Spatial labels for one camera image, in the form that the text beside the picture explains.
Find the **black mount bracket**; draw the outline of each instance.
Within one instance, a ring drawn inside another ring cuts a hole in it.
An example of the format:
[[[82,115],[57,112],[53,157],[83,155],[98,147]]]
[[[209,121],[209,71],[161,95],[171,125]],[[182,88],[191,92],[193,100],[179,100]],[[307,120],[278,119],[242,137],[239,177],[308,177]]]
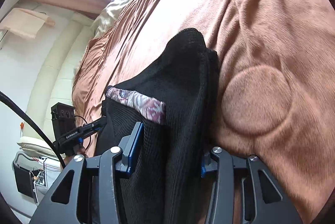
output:
[[[101,224],[126,224],[120,178],[135,171],[143,141],[144,126],[136,122],[129,136],[101,156],[85,159],[76,155],[52,184],[31,218],[30,224],[90,223],[89,189],[93,176],[99,177]]]
[[[56,141],[53,142],[53,145],[60,154],[65,153],[66,156],[72,156],[76,153],[76,148],[84,141],[84,139],[102,129],[106,124],[107,118],[106,116],[102,116],[91,123],[70,130],[60,138],[56,139]]]
[[[216,172],[206,224],[232,224],[234,171],[242,176],[241,224],[303,224],[291,200],[266,165],[256,156],[247,159],[230,155],[220,147],[206,152],[201,176]]]

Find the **black cloth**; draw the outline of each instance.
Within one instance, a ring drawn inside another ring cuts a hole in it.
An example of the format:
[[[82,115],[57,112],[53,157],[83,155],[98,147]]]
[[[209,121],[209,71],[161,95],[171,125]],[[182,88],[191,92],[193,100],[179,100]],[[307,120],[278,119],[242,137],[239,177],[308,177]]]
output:
[[[187,223],[200,173],[200,156],[215,109],[218,58],[196,29],[178,33],[161,56],[136,77],[116,88],[136,90],[165,102],[166,125],[106,99],[106,127],[98,134],[96,155],[118,145],[135,122],[144,123],[136,170],[121,180],[129,224]]]

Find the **towel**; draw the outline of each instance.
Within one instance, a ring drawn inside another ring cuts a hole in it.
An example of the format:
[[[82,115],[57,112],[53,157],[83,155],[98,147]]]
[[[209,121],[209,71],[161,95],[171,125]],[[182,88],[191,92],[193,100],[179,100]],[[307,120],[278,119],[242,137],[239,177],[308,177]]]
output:
[[[1,21],[0,30],[8,30],[24,39],[33,40],[44,23],[52,27],[55,25],[55,21],[46,14],[14,8]]]

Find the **black cable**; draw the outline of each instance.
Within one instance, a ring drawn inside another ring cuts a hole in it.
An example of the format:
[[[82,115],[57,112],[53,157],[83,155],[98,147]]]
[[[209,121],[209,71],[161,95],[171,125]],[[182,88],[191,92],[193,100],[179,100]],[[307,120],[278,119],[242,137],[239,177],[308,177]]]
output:
[[[91,136],[89,137],[89,143],[88,143],[87,147],[85,148],[85,150],[88,149],[88,147],[89,147],[90,144],[91,144]]]
[[[74,117],[80,117],[81,119],[83,119],[85,121],[86,124],[88,124],[84,117],[82,117],[80,115],[75,115]],[[88,149],[90,144],[91,144],[91,136],[89,137],[89,143],[88,143],[88,146],[85,148],[85,150]]]
[[[44,168],[44,166],[45,166],[44,164],[45,164],[46,159],[47,159],[47,158],[45,158],[44,161],[43,161],[43,168]],[[44,183],[46,184],[45,175],[46,175],[46,172],[43,172],[43,181],[44,181]]]
[[[39,136],[48,144],[48,146],[52,149],[52,151],[56,154],[59,162],[61,163],[62,167],[65,168],[65,163],[61,155],[56,150],[55,146],[52,142],[46,137],[43,131],[35,124],[31,118],[25,114],[9,97],[7,97],[3,92],[0,91],[0,101],[4,103],[7,107],[9,107],[12,111],[14,111],[19,117],[21,117],[25,122],[31,126]]]
[[[6,36],[7,32],[8,32],[8,31],[5,32],[4,36],[2,36],[2,38],[1,38],[1,40],[0,40],[0,43],[1,43],[2,39]]]
[[[74,117],[80,117],[81,119],[83,119],[85,121],[86,124],[88,124],[84,117],[82,117],[80,115],[75,115]]]

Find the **brown blanket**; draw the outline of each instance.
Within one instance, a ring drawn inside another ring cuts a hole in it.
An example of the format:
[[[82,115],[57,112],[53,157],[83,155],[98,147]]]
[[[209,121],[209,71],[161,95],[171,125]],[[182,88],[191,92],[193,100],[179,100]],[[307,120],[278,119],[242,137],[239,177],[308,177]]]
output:
[[[194,27],[220,60],[213,143],[259,155],[310,223],[335,186],[334,23],[328,0],[133,0],[90,41],[74,106],[99,118],[107,84],[139,74]]]

